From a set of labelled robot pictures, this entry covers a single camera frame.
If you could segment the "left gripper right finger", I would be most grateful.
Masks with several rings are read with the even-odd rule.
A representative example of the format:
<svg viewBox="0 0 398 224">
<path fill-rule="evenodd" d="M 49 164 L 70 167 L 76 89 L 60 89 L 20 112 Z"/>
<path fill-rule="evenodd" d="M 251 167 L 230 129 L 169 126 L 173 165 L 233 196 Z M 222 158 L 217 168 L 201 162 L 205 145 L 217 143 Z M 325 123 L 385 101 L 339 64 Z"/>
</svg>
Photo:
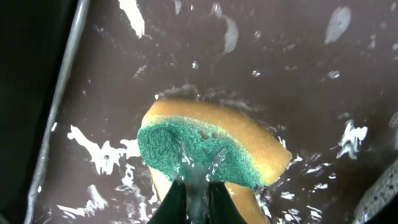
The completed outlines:
<svg viewBox="0 0 398 224">
<path fill-rule="evenodd" d="M 224 182 L 210 182 L 208 185 L 209 224 L 246 224 L 238 212 Z"/>
</svg>

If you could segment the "green yellow sponge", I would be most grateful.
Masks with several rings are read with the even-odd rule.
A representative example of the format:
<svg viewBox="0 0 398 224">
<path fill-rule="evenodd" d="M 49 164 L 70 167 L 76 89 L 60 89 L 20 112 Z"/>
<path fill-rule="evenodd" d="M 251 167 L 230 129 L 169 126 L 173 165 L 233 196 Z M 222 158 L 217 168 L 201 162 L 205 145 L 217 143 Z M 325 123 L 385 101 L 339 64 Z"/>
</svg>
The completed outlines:
<svg viewBox="0 0 398 224">
<path fill-rule="evenodd" d="M 292 154 L 265 128 L 235 110 L 190 100 L 157 100 L 137 134 L 160 199 L 175 179 L 221 180 L 247 223 L 267 223 L 254 196 L 272 185 Z"/>
</svg>

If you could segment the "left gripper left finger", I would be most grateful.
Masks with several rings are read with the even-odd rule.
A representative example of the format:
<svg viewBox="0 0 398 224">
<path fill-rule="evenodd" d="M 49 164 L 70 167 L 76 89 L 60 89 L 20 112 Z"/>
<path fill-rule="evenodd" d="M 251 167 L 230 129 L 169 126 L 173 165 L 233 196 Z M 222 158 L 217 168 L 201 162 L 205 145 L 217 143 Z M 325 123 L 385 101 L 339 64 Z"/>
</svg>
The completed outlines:
<svg viewBox="0 0 398 224">
<path fill-rule="evenodd" d="M 175 180 L 160 207 L 147 224 L 185 224 L 187 219 L 187 190 L 182 181 Z"/>
</svg>

